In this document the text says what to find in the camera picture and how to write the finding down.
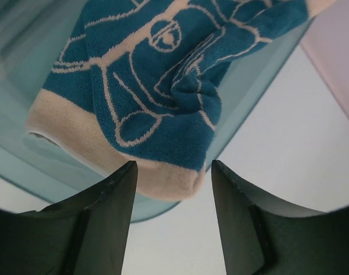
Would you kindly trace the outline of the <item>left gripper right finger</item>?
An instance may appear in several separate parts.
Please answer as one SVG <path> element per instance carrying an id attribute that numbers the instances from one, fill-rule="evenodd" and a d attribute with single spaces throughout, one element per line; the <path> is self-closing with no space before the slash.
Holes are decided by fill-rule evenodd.
<path id="1" fill-rule="evenodd" d="M 219 160 L 211 182 L 227 274 L 349 274 L 349 206 L 296 205 Z"/>

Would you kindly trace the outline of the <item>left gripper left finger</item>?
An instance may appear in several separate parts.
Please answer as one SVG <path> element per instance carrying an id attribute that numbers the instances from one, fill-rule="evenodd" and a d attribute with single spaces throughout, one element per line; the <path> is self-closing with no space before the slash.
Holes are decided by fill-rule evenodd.
<path id="1" fill-rule="evenodd" d="M 0 274 L 121 274 L 138 167 L 41 211 L 0 209 Z"/>

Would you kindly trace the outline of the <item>teal cream cartoon towel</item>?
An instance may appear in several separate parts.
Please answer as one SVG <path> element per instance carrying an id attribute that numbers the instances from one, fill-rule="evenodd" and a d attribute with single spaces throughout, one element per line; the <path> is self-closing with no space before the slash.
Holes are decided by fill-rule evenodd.
<path id="1" fill-rule="evenodd" d="M 30 108 L 26 129 L 102 175 L 138 164 L 140 194 L 193 196 L 232 61 L 331 1 L 88 1 Z"/>

